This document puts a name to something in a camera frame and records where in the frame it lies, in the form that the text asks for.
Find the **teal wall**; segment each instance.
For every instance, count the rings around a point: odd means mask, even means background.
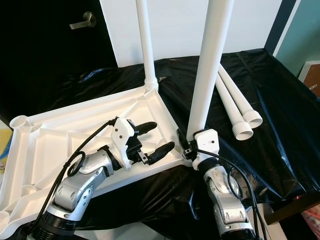
[[[320,0],[301,0],[276,58],[296,76],[306,61],[320,60]]]

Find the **lever door handle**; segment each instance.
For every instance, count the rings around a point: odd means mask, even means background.
[[[83,20],[84,21],[69,24],[70,29],[74,30],[74,29],[81,29],[86,27],[93,28],[97,24],[95,15],[89,11],[83,14]]]

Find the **white tube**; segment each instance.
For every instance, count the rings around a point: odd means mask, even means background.
[[[188,141],[193,139],[195,132],[204,129],[206,124],[233,5],[234,0],[209,0],[208,3],[186,133]]]
[[[219,74],[216,76],[215,85],[223,102],[226,113],[229,116],[235,138],[240,141],[251,138],[254,132],[252,131],[249,123],[245,122],[241,116],[239,109],[237,108]]]
[[[150,24],[148,16],[147,0],[135,0],[136,11],[138,14],[143,64],[145,80],[144,86],[146,91],[156,89],[158,91],[159,85],[155,74],[154,54],[152,51]]]
[[[231,77],[221,64],[219,66],[218,73],[222,78],[222,81],[224,82],[229,93],[231,94],[235,104],[240,110],[243,119],[248,124],[250,124],[250,127],[252,129],[260,126],[263,122],[262,117],[257,111],[253,110],[245,96],[242,94],[242,92],[239,90],[237,85],[234,83],[234,81],[231,79]]]

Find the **black door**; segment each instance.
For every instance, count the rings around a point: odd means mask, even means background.
[[[0,115],[7,121],[43,112],[42,103],[66,76],[117,66],[99,0],[4,2]],[[96,25],[72,30],[86,12]]]

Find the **black plastic sheet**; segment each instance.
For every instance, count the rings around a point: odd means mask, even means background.
[[[159,94],[183,132],[187,131],[198,61],[198,56],[155,61]],[[248,173],[259,202],[319,191],[320,100],[264,49],[223,54],[221,63],[260,113],[263,124],[250,139],[236,140],[215,89],[206,126],[219,134],[219,154]],[[140,87],[144,78],[143,64],[66,76],[42,109]],[[79,228],[144,222],[171,239],[197,239],[197,231],[205,231],[205,226],[218,236],[206,191],[199,173],[177,166],[92,199]]]

